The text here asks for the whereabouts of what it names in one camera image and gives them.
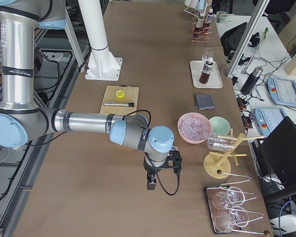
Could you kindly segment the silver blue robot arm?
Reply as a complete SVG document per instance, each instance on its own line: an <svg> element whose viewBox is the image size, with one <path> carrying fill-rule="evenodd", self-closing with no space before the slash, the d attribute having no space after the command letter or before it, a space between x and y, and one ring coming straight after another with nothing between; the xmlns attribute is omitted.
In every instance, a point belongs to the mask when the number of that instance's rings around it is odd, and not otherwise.
<svg viewBox="0 0 296 237"><path fill-rule="evenodd" d="M65 26L63 0L0 0L0 145L19 147L54 132L107 133L112 142L144 153L148 190L159 183L162 169L172 168L179 175L182 160L166 126L150 128L142 115L74 113L34 103L34 30Z"/></svg>

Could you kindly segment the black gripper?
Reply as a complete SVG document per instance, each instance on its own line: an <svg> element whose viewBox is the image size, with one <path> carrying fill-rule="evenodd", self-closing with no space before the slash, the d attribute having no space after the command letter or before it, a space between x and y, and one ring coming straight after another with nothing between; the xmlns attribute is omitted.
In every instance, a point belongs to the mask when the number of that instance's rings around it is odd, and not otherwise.
<svg viewBox="0 0 296 237"><path fill-rule="evenodd" d="M154 161L148 158L144 158L143 166L147 171L147 190L155 190L156 187L156 174L162 169L162 165L165 160Z"/></svg>

